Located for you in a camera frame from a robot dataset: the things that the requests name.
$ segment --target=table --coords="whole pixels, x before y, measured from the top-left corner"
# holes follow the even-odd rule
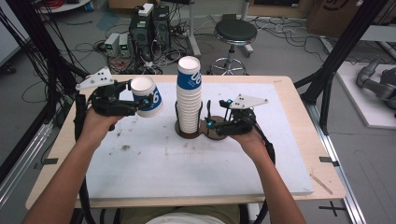
[[[177,76],[152,76],[156,83],[176,83]],[[130,76],[114,76],[118,81],[130,79]],[[328,157],[318,134],[305,111],[297,91],[288,77],[214,77],[203,76],[204,83],[266,83],[273,84],[279,100],[282,103],[296,144],[301,151],[306,170],[313,184],[314,192],[310,194],[293,195],[295,200],[342,199],[346,192],[330,162],[320,162],[319,157]],[[45,165],[26,202],[30,208],[38,195],[47,186],[51,177],[59,168],[68,151],[74,145],[75,108],[72,107],[63,128],[61,129],[49,158],[59,158],[57,164]],[[135,199],[92,199],[94,207],[129,207],[129,206],[163,206],[163,205],[193,205],[216,203],[255,203],[262,202],[263,195],[228,195],[207,197],[175,197],[175,198],[135,198]]]

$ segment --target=white board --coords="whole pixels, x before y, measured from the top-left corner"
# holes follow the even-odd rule
[[[356,85],[358,73],[366,65],[367,63],[356,63],[355,65],[343,63],[338,69],[338,77],[367,127],[396,129],[396,118],[394,118],[396,110],[387,107],[372,91],[360,88]],[[375,74],[373,74],[371,80],[379,82],[382,72],[394,66],[395,65],[380,64],[375,69]]]
[[[262,194],[251,159],[233,139],[213,141],[200,135],[184,139],[175,132],[176,83],[158,83],[164,109],[150,119],[124,118],[95,152],[87,184],[90,198],[190,197]],[[254,108],[276,149],[276,167],[293,194],[313,186],[273,84],[203,84],[203,101],[213,115],[224,115],[219,100],[238,93],[260,96],[269,104]],[[125,91],[121,99],[132,100]],[[201,119],[207,115],[203,110]]]

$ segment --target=white bracket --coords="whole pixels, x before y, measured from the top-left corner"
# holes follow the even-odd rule
[[[268,99],[239,94],[230,104],[230,109],[247,109],[255,105],[268,104]]]
[[[97,73],[88,76],[82,82],[76,85],[76,90],[81,91],[93,87],[108,86],[114,84],[113,76],[111,76],[108,67],[102,68]]]

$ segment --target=gray floor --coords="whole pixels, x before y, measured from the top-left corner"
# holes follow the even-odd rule
[[[128,14],[108,12],[106,7],[101,7],[92,13],[83,10],[73,10],[57,15],[60,21],[92,23],[83,25],[66,25],[60,23],[60,29],[70,49],[75,49],[80,43],[91,43],[104,40],[111,32],[124,32],[128,24]],[[212,34],[214,23],[208,17],[196,20],[196,27],[204,26],[196,34]],[[293,29],[293,36],[306,36],[305,29]],[[227,55],[228,46],[220,43],[214,36],[197,35],[197,42],[202,52],[200,58],[202,72],[217,58]],[[326,54],[319,41],[313,38],[307,40],[305,49],[317,52],[307,53],[302,47],[293,47],[285,39],[275,37],[259,31],[256,41],[251,45],[255,52],[247,58],[241,50],[236,51],[235,57],[243,61],[247,71],[253,76],[288,76],[297,81],[317,71],[322,65]],[[80,62],[90,72],[94,73],[105,66],[103,57],[97,53],[74,51]],[[381,55],[386,62],[394,61],[380,50],[369,47],[361,42],[352,52],[356,58],[373,58]],[[2,116],[0,118],[1,138],[0,162],[3,162],[8,153],[15,147],[25,130],[29,127],[35,116],[43,107],[43,103],[25,103],[21,97],[29,86],[37,83],[34,69],[28,59],[19,52],[11,60],[17,68],[16,74],[2,74],[0,76],[0,99]],[[175,65],[163,69],[164,74],[174,74]],[[25,101],[41,101],[44,99],[44,86],[34,85],[23,96]],[[55,128],[46,145],[38,153],[37,158],[23,176],[20,184],[8,198],[5,206],[0,210],[0,223],[20,223],[26,214],[25,201],[35,183],[39,170],[33,165],[38,162],[44,150],[55,138],[58,130]],[[353,188],[361,210],[367,223],[394,223],[396,219],[396,177],[393,170],[396,168],[396,134],[395,130],[366,128],[356,109],[350,102],[345,90],[337,78],[333,82],[331,108],[329,113],[329,132],[342,163],[347,178]],[[304,212],[308,223],[349,223],[345,211],[319,209],[320,206],[330,206],[329,201],[298,202]],[[333,202],[336,207],[344,207],[341,201]],[[99,218],[99,211],[94,215]]]

